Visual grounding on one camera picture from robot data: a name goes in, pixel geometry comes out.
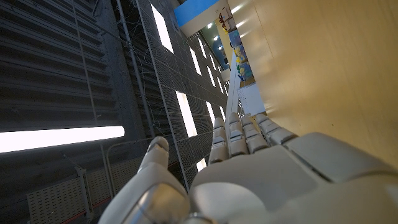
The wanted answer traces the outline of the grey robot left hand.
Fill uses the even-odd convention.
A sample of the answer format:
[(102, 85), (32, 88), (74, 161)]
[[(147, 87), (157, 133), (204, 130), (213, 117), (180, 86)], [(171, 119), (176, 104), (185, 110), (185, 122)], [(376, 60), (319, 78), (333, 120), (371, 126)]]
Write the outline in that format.
[(217, 118), (208, 164), (185, 189), (154, 138), (101, 223), (396, 223), (397, 170), (331, 136), (259, 114)]

